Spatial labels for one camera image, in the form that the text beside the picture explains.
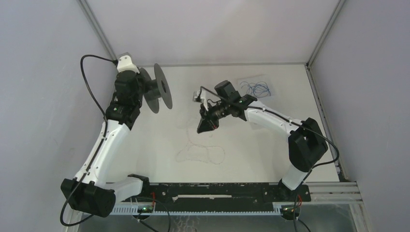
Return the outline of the dark grey perforated spool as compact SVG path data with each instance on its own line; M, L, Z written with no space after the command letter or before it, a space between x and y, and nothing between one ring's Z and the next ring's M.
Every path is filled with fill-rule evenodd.
M159 99L162 99L168 109L172 109L172 94L161 66L157 63L154 64L155 79L152 79L144 68L139 68L139 73L143 78L143 96L150 110L155 114L159 112Z

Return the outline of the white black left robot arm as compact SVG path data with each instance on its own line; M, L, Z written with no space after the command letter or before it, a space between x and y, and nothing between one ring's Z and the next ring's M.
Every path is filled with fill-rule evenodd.
M75 177L64 179L60 186L71 209L105 218L121 201L135 197L144 202L150 198L148 177L130 174L121 181L107 182L108 169L140 115L145 83L150 80L144 68L139 68L139 73L117 74L106 121L89 157Z

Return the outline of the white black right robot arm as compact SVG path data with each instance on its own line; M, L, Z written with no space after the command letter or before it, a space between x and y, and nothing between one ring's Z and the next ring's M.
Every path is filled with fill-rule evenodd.
M193 101L201 104L197 133L214 131L219 128L220 119L232 116L286 136L291 164L278 184L285 201L298 196L298 187L328 150L329 142L316 120L286 116L252 95L240 95L227 80L218 83L213 91L200 87L194 92Z

